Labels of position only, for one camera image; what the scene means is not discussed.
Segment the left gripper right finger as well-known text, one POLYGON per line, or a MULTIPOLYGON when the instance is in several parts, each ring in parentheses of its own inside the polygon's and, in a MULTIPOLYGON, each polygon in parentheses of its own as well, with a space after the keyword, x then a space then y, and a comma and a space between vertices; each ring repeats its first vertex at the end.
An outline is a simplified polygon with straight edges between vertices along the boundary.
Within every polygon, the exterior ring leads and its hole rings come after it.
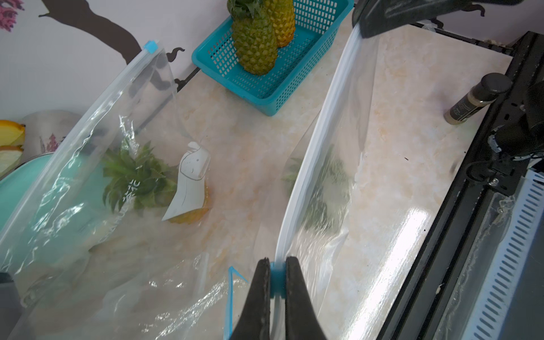
POLYGON ((286 258, 286 339, 326 340, 314 312, 299 260, 286 258))

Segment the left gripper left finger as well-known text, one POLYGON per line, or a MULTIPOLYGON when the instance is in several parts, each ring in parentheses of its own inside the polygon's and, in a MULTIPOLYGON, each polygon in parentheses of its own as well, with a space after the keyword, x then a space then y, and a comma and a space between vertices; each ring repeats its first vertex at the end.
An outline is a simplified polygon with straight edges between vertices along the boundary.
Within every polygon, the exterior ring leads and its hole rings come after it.
POLYGON ((230 340, 269 340, 271 318, 271 264, 258 261, 242 313, 230 340))

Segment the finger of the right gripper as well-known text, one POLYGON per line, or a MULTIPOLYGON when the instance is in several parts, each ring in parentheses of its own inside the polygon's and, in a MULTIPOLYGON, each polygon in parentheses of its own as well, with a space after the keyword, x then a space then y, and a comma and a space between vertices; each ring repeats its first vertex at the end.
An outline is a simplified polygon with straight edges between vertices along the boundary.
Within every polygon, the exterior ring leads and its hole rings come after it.
POLYGON ((470 0, 366 0, 358 1, 351 17, 361 38, 372 38, 401 26, 460 11, 470 0))

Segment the yellow pineapple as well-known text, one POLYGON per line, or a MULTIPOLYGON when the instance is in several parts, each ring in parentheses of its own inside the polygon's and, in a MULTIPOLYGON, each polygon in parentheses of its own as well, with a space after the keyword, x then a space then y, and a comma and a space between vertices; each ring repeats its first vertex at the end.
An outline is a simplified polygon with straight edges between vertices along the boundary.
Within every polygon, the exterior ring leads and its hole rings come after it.
POLYGON ((279 48, 290 44, 296 32, 293 0, 264 0, 266 12, 273 24, 279 48))

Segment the blue-zip zip-top bag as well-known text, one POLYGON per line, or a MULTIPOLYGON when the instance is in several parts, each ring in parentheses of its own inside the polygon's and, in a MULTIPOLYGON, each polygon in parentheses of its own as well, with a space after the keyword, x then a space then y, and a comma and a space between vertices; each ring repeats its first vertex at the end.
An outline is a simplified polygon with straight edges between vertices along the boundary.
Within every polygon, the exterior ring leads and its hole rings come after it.
POLYGON ((207 253, 93 263, 35 282, 9 339, 228 339, 248 280, 207 253))

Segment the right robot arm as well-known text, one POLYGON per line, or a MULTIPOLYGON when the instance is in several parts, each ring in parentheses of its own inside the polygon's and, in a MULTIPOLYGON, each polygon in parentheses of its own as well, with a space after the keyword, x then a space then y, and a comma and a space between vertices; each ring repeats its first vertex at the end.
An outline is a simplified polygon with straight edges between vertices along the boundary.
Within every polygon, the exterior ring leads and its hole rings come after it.
MULTIPOLYGON (((416 21, 450 14, 472 6, 472 1, 359 1, 352 25, 362 38, 372 38, 416 21)), ((518 120, 497 126, 487 134, 487 147, 495 161, 526 161, 543 158, 543 81, 535 82, 519 72, 516 76, 485 75, 478 84, 444 113, 451 125, 460 125, 484 104, 515 103, 518 120)))

